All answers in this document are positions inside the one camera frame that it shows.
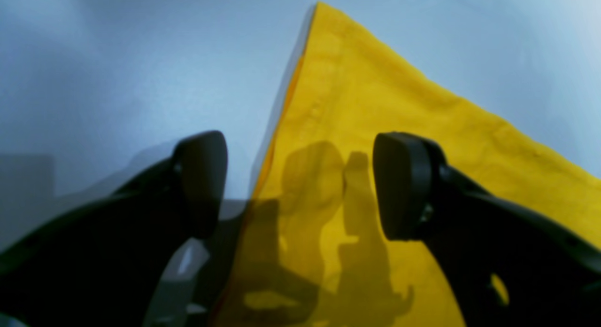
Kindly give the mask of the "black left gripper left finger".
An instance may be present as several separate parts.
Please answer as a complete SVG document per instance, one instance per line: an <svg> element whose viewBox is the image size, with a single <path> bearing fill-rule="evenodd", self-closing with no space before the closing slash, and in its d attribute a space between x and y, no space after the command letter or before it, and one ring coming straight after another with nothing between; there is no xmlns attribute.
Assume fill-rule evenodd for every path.
<svg viewBox="0 0 601 327"><path fill-rule="evenodd" d="M30 327L140 327L172 255L216 229L228 168L219 131L1 254L1 312Z"/></svg>

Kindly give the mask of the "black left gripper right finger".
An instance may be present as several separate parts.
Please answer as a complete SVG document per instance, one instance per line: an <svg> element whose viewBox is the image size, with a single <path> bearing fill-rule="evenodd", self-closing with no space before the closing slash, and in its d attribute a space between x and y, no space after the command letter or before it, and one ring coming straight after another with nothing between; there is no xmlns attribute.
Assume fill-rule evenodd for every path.
<svg viewBox="0 0 601 327"><path fill-rule="evenodd" d="M598 327L600 250L498 198L447 164L436 142L378 133L373 174L389 241L420 241L468 327Z"/></svg>

